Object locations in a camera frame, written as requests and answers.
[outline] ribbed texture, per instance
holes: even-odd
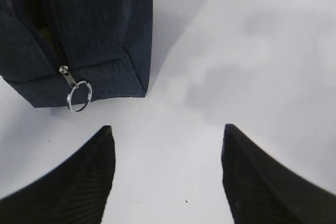
[[[223,185],[235,224],[334,224],[336,197],[225,127]]]
[[[55,170],[1,200],[1,220],[6,224],[99,224],[115,165],[111,127],[105,126]]]

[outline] white floor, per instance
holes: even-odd
[[[103,223],[233,223],[221,184],[226,123],[336,193],[335,0],[155,0],[154,16],[145,99],[72,115],[33,109],[0,81],[0,198],[106,124],[117,170]]]

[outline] dark fabric bag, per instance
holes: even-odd
[[[110,126],[53,171],[0,200],[5,224],[100,224],[116,167]]]
[[[336,196],[291,172],[226,125],[223,185],[235,224],[334,224]]]
[[[0,0],[0,75],[34,107],[66,105],[68,66],[92,101],[144,97],[152,0]],[[83,103],[78,89],[72,103]]]

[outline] metal key ring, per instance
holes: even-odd
[[[88,91],[89,91],[88,97],[87,97],[87,100],[86,100],[84,106],[81,109],[74,110],[73,107],[72,107],[72,103],[71,103],[71,101],[72,101],[72,95],[74,94],[74,91],[76,89],[78,89],[78,86],[80,86],[81,84],[85,84],[87,86]],[[91,84],[89,82],[87,82],[87,81],[80,81],[80,82],[77,83],[77,86],[73,86],[72,87],[71,92],[68,94],[68,97],[67,97],[67,106],[68,106],[68,109],[72,113],[81,112],[81,111],[83,111],[89,105],[89,103],[91,102],[91,99],[92,99],[92,86],[91,86]]]

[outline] zipper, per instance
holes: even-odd
[[[42,38],[40,32],[37,30],[33,22],[30,20],[26,10],[23,0],[12,0],[13,8],[17,19],[21,24],[26,27],[30,34],[35,39],[36,43],[40,46],[41,50],[44,52],[47,60],[54,68],[55,72],[58,72],[58,67],[60,65],[59,58],[56,53],[51,49],[49,44]]]
[[[64,76],[64,78],[67,80],[69,86],[73,89],[74,87],[79,88],[77,82],[74,80],[72,75],[69,72],[68,66],[61,66],[59,68],[59,72]]]
[[[64,49],[62,40],[59,36],[57,25],[55,23],[54,16],[51,11],[50,0],[41,0],[41,5],[43,8],[45,17],[47,19],[48,28],[50,30],[50,35],[56,47],[56,56],[59,59],[59,63],[61,66],[69,66],[69,62],[66,57],[65,49]]]

